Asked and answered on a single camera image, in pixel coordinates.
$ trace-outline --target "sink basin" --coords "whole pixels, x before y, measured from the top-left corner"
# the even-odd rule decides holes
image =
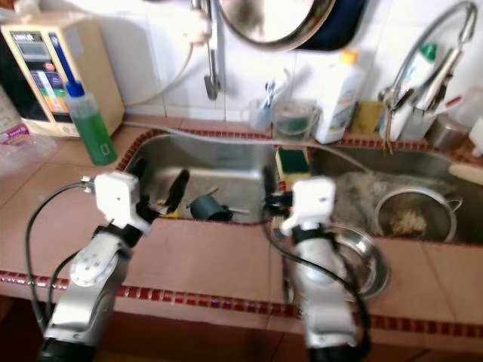
[[[182,169],[189,171],[189,182],[177,209],[178,216],[184,219],[192,218],[190,202],[217,188],[212,197],[235,211],[233,222],[259,222],[265,194],[276,187],[275,150],[270,145],[226,144],[161,135],[143,143],[126,170],[140,158],[148,164],[140,186],[153,204],[168,197],[168,190]]]
[[[463,199],[462,206],[456,211],[457,232],[453,242],[483,244],[483,186],[450,175],[451,159],[431,152],[396,151],[393,156],[384,156],[380,149],[349,146],[336,149],[376,172],[418,176],[451,186],[451,194]],[[312,169],[316,174],[335,179],[345,173],[362,171],[360,167],[322,149],[313,149]]]

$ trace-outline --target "green liquid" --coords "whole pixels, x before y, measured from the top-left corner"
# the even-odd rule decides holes
[[[117,159],[114,145],[99,113],[88,118],[74,118],[74,124],[94,164],[103,166]]]

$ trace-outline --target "orange cap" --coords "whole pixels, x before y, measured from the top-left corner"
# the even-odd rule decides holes
[[[344,49],[340,52],[340,62],[342,64],[353,66],[357,63],[358,56],[358,51],[354,51],[353,49]]]

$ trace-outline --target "metal colander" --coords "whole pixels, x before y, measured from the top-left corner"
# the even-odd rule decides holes
[[[461,204],[430,189],[399,189],[377,205],[377,228],[385,236],[450,241],[457,227],[454,211]]]

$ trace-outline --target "countertop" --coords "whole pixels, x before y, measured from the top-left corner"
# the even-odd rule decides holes
[[[249,132],[241,123],[140,115],[126,119],[190,130]],[[38,204],[84,175],[113,170],[147,131],[120,127],[112,136],[118,160],[107,167],[93,166],[79,140],[59,140],[49,159],[0,180],[0,294],[29,297],[23,238]],[[92,195],[79,189],[55,198],[32,232],[35,275],[50,276],[104,223]],[[375,241],[392,276],[386,291],[368,303],[374,341],[483,353],[483,248]],[[60,276],[66,278],[66,270]],[[134,249],[125,286],[116,301],[118,311],[302,333],[294,317],[297,310],[283,303],[281,258],[258,225],[157,219]],[[45,288],[39,291],[44,299]]]

